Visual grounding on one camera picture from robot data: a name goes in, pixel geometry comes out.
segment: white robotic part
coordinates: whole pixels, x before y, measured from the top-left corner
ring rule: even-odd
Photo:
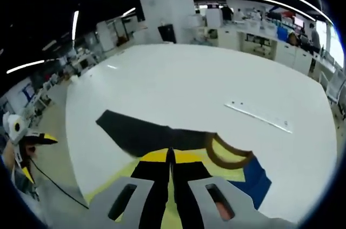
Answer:
[[[20,166],[23,159],[19,150],[19,141],[28,133],[28,126],[21,116],[11,115],[8,112],[3,116],[3,126],[14,145],[15,158]]]

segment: chair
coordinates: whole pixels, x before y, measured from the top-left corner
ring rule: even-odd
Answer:
[[[324,89],[324,91],[326,91],[327,87],[328,87],[329,80],[325,76],[323,71],[321,71],[321,73],[320,73],[320,77],[318,79],[318,82],[322,85],[322,88]]]
[[[346,76],[342,70],[336,70],[327,85],[326,94],[332,104],[338,104],[341,90],[345,84]]]

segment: blue container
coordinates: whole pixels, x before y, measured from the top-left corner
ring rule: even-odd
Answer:
[[[286,28],[282,28],[280,26],[277,27],[277,38],[281,41],[285,41],[287,40],[288,37],[288,31]]]

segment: black cable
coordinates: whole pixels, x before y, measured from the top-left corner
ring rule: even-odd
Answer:
[[[75,199],[74,197],[72,197],[69,193],[66,193],[66,191],[64,191],[58,184],[56,184],[51,178],[48,177],[47,174],[45,174],[42,170],[40,170],[36,163],[30,158],[31,162],[34,164],[34,166],[36,167],[36,169],[38,169],[38,171],[40,171],[40,173],[42,173],[43,175],[45,175],[58,189],[60,189],[66,196],[68,196],[69,198],[73,199],[75,202],[77,202],[78,204],[80,204],[81,206],[85,207],[86,209],[89,209],[86,205],[82,204],[81,202],[79,202],[77,199]]]

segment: computer monitor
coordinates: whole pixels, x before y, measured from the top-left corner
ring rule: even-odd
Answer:
[[[304,20],[297,18],[296,16],[294,16],[293,18],[294,18],[295,25],[300,26],[301,28],[304,27]]]

